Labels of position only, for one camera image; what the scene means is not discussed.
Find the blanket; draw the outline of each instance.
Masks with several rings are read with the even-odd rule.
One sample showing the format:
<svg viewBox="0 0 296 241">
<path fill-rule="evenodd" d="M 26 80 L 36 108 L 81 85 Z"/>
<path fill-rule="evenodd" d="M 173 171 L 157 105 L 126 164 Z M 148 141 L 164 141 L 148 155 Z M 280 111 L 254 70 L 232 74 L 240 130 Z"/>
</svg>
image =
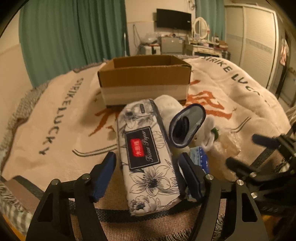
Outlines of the blanket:
<svg viewBox="0 0 296 241">
<path fill-rule="evenodd" d="M 271 137 L 289 130 L 277 99 L 235 64 L 212 57 L 186 62 L 192 65 L 186 105 L 203 105 L 219 130 L 235 136 L 241 148 L 238 159 L 251 164 L 263 151 L 252 143 L 252 134 Z M 195 203 L 183 200 L 169 210 L 142 217 L 129 214 L 112 128 L 118 112 L 104 106 L 96 74 L 102 65 L 69 72 L 49 83 L 28 121 L 16 131 L 2 173 L 7 181 L 0 186 L 0 210 L 25 235 L 52 179 L 77 179 L 112 150 L 117 154 L 116 169 L 105 196 L 95 203 L 108 240 L 186 240 L 199 210 Z M 235 179 L 218 147 L 208 154 L 214 176 Z M 69 202 L 74 233 L 81 240 L 75 202 Z"/>
</svg>

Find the television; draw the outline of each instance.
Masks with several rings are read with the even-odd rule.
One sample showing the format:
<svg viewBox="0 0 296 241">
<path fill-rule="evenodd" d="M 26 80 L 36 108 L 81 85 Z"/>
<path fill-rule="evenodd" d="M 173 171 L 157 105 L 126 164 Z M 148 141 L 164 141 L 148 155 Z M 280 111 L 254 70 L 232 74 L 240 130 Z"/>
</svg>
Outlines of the television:
<svg viewBox="0 0 296 241">
<path fill-rule="evenodd" d="M 156 9 L 156 26 L 191 31 L 191 14 L 169 9 Z"/>
</svg>

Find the floral tissue pack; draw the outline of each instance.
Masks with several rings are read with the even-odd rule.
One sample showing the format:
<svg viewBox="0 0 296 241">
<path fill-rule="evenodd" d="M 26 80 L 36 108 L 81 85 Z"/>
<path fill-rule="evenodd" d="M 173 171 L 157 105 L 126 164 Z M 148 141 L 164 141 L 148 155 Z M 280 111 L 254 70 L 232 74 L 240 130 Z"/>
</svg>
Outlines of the floral tissue pack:
<svg viewBox="0 0 296 241">
<path fill-rule="evenodd" d="M 185 186 L 180 184 L 183 178 L 178 164 L 172 163 L 168 138 L 154 101 L 127 104 L 118 116 L 117 128 L 131 215 L 167 210 L 180 202 L 185 195 Z"/>
</svg>

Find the open cardboard box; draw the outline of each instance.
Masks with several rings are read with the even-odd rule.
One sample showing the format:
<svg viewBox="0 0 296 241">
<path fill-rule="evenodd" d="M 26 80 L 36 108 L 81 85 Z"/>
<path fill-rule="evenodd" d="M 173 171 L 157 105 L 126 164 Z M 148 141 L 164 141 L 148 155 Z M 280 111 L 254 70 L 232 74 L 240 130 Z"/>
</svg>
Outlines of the open cardboard box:
<svg viewBox="0 0 296 241">
<path fill-rule="evenodd" d="M 186 101 L 191 65 L 170 55 L 114 58 L 98 71 L 107 107 L 166 94 Z"/>
</svg>

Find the sliding door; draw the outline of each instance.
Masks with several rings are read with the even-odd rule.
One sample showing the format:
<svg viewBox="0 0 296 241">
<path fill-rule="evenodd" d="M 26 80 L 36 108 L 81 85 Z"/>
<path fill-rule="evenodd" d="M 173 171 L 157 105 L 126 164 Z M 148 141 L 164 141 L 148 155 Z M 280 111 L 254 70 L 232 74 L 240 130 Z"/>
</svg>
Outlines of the sliding door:
<svg viewBox="0 0 296 241">
<path fill-rule="evenodd" d="M 227 7 L 226 42 L 230 52 L 230 61 L 240 65 L 244 35 L 244 15 L 242 7 Z"/>
<path fill-rule="evenodd" d="M 278 55 L 275 12 L 249 4 L 230 4 L 225 7 L 230 61 L 245 70 L 260 85 L 269 88 Z"/>
</svg>

